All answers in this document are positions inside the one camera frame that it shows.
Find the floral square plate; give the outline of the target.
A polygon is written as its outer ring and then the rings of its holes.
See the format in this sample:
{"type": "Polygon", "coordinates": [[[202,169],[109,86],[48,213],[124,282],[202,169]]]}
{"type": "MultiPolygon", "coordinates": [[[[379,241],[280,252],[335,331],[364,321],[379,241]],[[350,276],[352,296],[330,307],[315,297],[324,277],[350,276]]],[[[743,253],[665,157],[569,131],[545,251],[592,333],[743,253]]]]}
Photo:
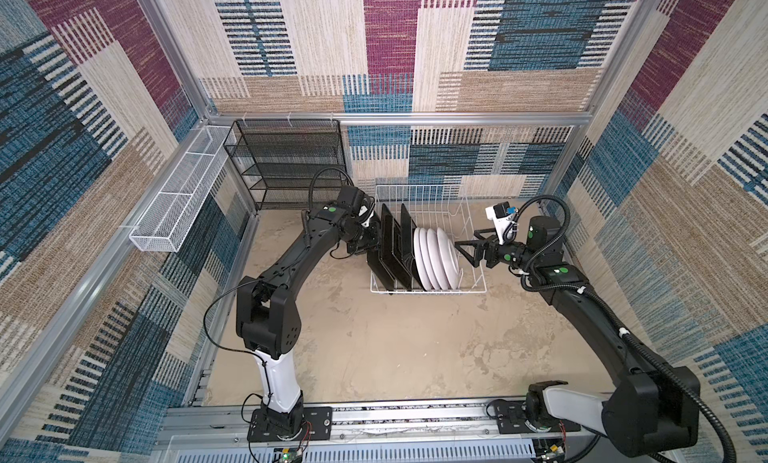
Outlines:
{"type": "Polygon", "coordinates": [[[386,204],[382,205],[381,221],[380,261],[393,280],[390,290],[411,291],[413,278],[403,256],[402,228],[386,204]]]}

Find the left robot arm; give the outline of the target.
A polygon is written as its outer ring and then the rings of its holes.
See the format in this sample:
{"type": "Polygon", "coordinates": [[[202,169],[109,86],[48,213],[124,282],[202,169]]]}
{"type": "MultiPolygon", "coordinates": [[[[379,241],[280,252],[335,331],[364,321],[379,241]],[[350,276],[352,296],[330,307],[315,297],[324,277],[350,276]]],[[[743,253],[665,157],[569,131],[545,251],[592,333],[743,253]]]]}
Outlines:
{"type": "Polygon", "coordinates": [[[302,329],[300,290],[338,244],[344,242],[351,250],[374,246],[374,216],[375,199],[345,185],[335,200],[302,212],[301,232],[273,265],[239,283],[235,330],[254,355],[264,391],[253,423],[264,423],[274,435],[293,437],[304,426],[303,393],[293,354],[302,329]]]}

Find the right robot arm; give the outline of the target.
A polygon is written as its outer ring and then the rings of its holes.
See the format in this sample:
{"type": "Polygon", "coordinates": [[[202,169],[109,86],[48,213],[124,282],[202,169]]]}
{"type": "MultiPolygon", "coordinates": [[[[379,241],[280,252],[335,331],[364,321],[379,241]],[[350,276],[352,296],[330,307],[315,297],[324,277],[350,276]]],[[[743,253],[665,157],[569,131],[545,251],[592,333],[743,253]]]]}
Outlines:
{"type": "Polygon", "coordinates": [[[627,457],[657,456],[689,448],[699,439],[704,404],[700,384],[686,367],[674,367],[643,343],[563,258],[565,223],[539,215],[525,241],[513,238],[517,222],[476,231],[456,249],[474,266],[504,264],[525,291],[539,294],[564,316],[605,367],[614,385],[607,397],[569,390],[562,380],[530,385],[525,414],[535,430],[563,420],[607,438],[627,457]]]}

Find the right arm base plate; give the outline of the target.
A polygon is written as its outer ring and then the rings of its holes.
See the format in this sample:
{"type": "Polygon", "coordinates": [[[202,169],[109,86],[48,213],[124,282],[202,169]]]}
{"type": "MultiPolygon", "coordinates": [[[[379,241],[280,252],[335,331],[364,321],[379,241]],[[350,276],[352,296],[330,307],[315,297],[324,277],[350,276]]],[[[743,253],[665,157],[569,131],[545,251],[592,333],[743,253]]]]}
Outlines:
{"type": "Polygon", "coordinates": [[[529,405],[525,399],[494,399],[485,410],[503,435],[560,433],[562,430],[570,434],[582,429],[577,423],[552,417],[537,403],[529,405]]]}

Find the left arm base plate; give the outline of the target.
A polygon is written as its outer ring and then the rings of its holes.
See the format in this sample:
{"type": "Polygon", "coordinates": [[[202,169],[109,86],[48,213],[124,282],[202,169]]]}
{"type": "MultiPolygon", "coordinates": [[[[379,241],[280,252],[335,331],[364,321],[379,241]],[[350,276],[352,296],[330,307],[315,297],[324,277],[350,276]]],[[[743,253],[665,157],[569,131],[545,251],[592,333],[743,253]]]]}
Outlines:
{"type": "Polygon", "coordinates": [[[306,435],[310,442],[329,440],[333,422],[330,406],[299,407],[280,413],[267,407],[253,411],[247,433],[249,443],[300,441],[306,435]]]}

